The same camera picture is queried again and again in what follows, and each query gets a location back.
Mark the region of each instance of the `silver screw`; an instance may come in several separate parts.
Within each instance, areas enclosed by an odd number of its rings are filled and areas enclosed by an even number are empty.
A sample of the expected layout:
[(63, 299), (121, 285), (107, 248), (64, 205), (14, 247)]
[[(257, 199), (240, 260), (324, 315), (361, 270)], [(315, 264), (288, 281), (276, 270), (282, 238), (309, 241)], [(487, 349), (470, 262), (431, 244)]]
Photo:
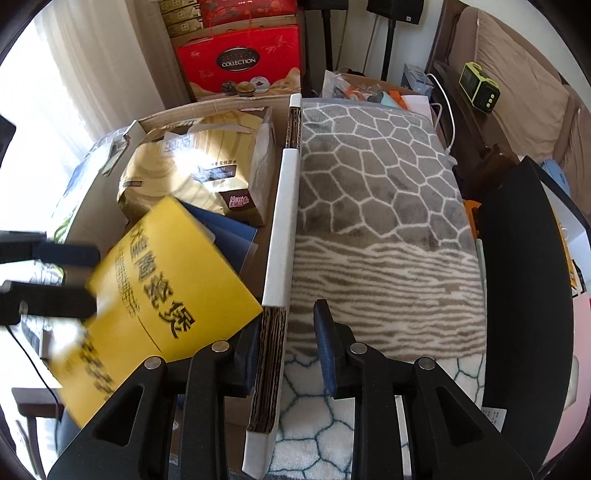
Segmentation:
[(159, 356), (151, 356), (144, 362), (144, 367), (148, 370), (155, 370), (162, 365), (162, 360)]
[(218, 340), (212, 343), (212, 350), (217, 353), (226, 352), (230, 348), (230, 344), (225, 340)]
[(357, 355), (363, 355), (365, 352), (368, 351), (368, 346), (365, 345), (364, 343), (357, 342), (357, 343), (352, 343), (351, 346), (349, 347), (349, 349), (351, 350), (351, 352), (353, 352)]
[(433, 360), (433, 358), (424, 356), (418, 359), (418, 366), (420, 366), (423, 370), (433, 370), (435, 368), (435, 360)]
[(18, 314), (19, 315), (26, 315), (29, 311), (29, 305), (27, 304), (26, 301), (21, 300), (19, 306), (18, 306)]

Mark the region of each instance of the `white tag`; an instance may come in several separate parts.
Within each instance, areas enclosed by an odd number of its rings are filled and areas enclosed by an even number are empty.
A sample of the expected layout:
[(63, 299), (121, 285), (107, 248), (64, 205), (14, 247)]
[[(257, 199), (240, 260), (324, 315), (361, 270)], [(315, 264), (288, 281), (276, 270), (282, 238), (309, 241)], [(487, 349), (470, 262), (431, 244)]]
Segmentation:
[(486, 418), (491, 421), (499, 432), (503, 429), (505, 416), (507, 415), (507, 411), (504, 408), (482, 407), (482, 413), (486, 415)]

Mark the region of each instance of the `pink object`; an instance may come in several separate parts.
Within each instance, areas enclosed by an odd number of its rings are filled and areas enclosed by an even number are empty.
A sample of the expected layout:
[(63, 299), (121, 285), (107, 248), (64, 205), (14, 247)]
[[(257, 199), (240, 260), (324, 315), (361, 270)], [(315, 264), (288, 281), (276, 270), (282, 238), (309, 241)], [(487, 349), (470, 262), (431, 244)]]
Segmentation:
[(591, 398), (591, 309), (587, 293), (573, 298), (573, 314), (573, 355), (579, 360), (577, 399), (562, 413), (556, 436), (544, 463), (552, 460), (577, 436), (585, 421)]

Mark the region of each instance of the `red gift box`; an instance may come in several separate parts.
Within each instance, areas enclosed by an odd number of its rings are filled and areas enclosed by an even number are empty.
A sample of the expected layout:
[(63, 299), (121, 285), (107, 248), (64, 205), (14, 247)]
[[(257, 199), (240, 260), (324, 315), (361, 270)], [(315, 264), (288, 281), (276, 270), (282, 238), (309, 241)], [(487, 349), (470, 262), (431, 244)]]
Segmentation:
[(227, 32), (177, 49), (196, 98), (300, 91), (299, 25)]
[(199, 6), (205, 27), (297, 13), (297, 0), (200, 0)]

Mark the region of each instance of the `brown sofa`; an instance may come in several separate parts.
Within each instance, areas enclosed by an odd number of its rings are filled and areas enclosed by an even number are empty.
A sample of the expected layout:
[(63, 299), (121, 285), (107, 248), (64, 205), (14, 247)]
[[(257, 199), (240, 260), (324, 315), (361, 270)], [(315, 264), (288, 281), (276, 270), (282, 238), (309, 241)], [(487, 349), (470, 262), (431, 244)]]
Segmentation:
[[(480, 64), (501, 85), (492, 114), (473, 109), (458, 80), (467, 61)], [(554, 66), (499, 19), (457, 0), (444, 2), (427, 65), (452, 97), (460, 179), (470, 181), (498, 145), (506, 155), (556, 160), (571, 196), (591, 220), (591, 114)], [(444, 123), (446, 136), (451, 126)]]

